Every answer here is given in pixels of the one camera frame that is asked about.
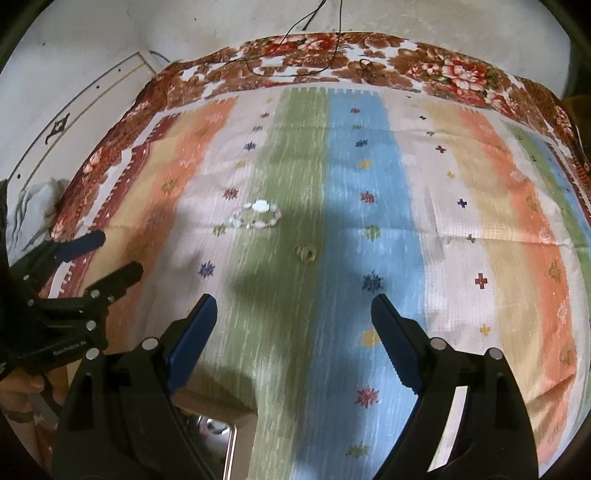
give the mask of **metal pin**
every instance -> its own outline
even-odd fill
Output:
[[[503,352],[501,352],[498,348],[495,347],[488,350],[488,354],[495,360],[502,360],[503,358]]]
[[[88,360],[94,360],[96,357],[99,356],[99,349],[98,348],[91,348],[86,352],[86,358]]]
[[[146,338],[142,342],[142,348],[144,350],[154,350],[158,346],[158,339],[154,337]]]
[[[445,350],[445,347],[447,347],[447,342],[443,338],[435,337],[431,339],[431,346],[435,350]]]

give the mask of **green star motif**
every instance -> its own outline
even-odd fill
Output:
[[[353,445],[347,450],[347,453],[345,453],[345,456],[353,458],[364,457],[367,455],[369,455],[369,445],[364,445],[363,443]]]
[[[380,227],[375,226],[375,225],[370,225],[365,227],[365,238],[370,239],[372,242],[377,239],[380,238],[380,236],[382,235],[382,231],[380,229]]]
[[[213,227],[213,234],[215,236],[225,235],[226,234],[226,225],[221,223],[220,225],[216,225]]]

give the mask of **white wall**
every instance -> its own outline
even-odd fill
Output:
[[[16,162],[122,50],[171,60],[283,34],[320,0],[56,0],[0,74],[0,162]],[[328,0],[310,31],[337,28]],[[343,29],[382,31],[482,58],[561,95],[569,39],[538,0],[343,0]]]

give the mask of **blue stripe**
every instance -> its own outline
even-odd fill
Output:
[[[591,258],[591,251],[589,250],[589,247],[591,246],[591,226],[589,226],[589,223],[585,218],[583,208],[579,203],[579,199],[574,193],[574,187],[570,184],[566,174],[564,173],[564,170],[557,164],[558,159],[555,158],[554,154],[550,151],[545,142],[540,140],[536,135],[530,134],[529,132],[527,134],[530,136],[531,141],[535,144],[538,150],[547,158],[548,163],[550,164],[550,171],[556,181],[556,185],[562,189],[562,193],[570,205],[574,217],[577,219],[579,228],[583,232],[586,245],[575,245],[575,248],[577,250],[585,250],[587,252],[587,256]]]
[[[351,113],[355,108],[360,111]],[[401,385],[382,345],[361,345],[363,332],[371,329],[369,308],[374,295],[385,293],[403,316],[425,329],[425,273],[400,148],[379,96],[331,90],[327,134],[326,251],[317,260],[314,357],[292,478],[370,479],[416,396]],[[357,147],[363,140],[367,144]],[[371,168],[359,168],[364,158]],[[361,201],[365,192],[375,203]],[[364,235],[369,225],[381,229],[374,241]],[[372,271],[383,286],[374,293],[362,289],[364,275]],[[366,386],[379,390],[379,404],[355,404],[357,391]],[[369,446],[366,456],[346,456],[360,443]]]

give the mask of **floral bedsheet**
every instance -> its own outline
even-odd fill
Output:
[[[545,469],[589,409],[591,183],[559,102],[389,35],[280,41],[173,64],[145,87],[53,231],[101,228],[106,245],[60,267],[48,294],[140,261],[142,283],[108,319],[111,351],[214,295],[191,387],[257,410],[250,477],[357,480],[415,400],[369,320],[386,293],[430,336],[505,352]],[[234,228],[257,199],[283,216]]]

